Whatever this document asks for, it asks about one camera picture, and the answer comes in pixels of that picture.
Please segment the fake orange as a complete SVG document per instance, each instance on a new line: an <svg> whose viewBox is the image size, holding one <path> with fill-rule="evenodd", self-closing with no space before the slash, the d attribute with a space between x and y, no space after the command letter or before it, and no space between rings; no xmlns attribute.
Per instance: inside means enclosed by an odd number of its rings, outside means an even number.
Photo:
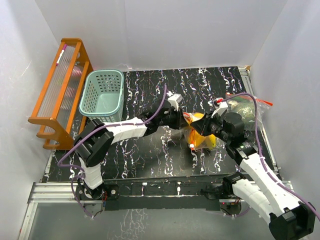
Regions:
<svg viewBox="0 0 320 240"><path fill-rule="evenodd" d="M189 144L195 144L197 141L197 131L191 126L187 128L186 139Z"/></svg>

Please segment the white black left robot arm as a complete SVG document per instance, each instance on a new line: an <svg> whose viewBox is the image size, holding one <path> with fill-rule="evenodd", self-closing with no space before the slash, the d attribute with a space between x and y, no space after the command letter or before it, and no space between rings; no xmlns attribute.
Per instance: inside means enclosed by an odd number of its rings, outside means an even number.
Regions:
<svg viewBox="0 0 320 240"><path fill-rule="evenodd" d="M155 133L158 127L167 126L181 130L188 126L183 111L174 107L163 107L158 113L145 111L142 114L121 122L106 123L94 119L74 141L80 144L75 153L84 172L84 184L77 181L80 190L87 198L97 200L106 192L102 179L101 162L111 145L131 138L141 138Z"/></svg>

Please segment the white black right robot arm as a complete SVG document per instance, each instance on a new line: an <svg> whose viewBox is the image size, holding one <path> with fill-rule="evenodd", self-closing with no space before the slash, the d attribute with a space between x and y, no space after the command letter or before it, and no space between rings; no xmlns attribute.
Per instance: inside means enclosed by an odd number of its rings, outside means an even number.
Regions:
<svg viewBox="0 0 320 240"><path fill-rule="evenodd" d="M223 194L245 200L268 224L276 240L299 240L314 231L316 214L312 205L287 190L260 157L258 147L245 137L242 117L234 112L213 118L204 115L190 124L201 136L214 135L225 143L228 155L255 182L242 173L224 177Z"/></svg>

